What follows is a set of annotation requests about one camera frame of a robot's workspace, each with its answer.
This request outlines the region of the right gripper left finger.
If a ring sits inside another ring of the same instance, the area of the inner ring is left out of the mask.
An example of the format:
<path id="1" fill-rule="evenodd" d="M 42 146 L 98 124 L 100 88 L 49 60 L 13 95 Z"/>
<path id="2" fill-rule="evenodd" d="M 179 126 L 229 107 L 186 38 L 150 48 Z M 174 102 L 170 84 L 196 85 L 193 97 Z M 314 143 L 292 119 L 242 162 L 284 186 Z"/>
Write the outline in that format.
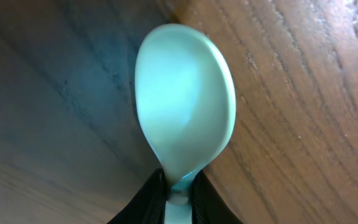
<path id="1" fill-rule="evenodd" d="M 163 224 L 167 181 L 163 169 L 155 169 L 132 200 L 108 224 Z"/>

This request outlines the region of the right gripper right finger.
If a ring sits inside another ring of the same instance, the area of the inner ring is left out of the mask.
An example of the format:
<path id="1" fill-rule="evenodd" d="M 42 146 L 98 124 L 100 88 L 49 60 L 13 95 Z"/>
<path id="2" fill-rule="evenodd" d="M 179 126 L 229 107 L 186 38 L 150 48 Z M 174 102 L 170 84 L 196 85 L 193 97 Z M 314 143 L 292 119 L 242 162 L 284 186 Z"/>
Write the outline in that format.
<path id="1" fill-rule="evenodd" d="M 203 171 L 191 185 L 192 224 L 242 224 Z"/>

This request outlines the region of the light green plastic spoon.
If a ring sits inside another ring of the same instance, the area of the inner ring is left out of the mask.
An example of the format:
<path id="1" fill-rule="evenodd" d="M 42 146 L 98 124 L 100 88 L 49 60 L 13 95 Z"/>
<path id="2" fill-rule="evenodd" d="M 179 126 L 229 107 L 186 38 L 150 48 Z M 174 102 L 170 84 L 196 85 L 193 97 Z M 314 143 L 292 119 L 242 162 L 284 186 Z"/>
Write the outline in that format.
<path id="1" fill-rule="evenodd" d="M 225 58 L 200 31 L 165 24 L 150 31 L 135 63 L 142 132 L 168 184 L 164 223 L 191 223 L 190 187 L 228 144 L 236 120 L 234 82 Z"/>

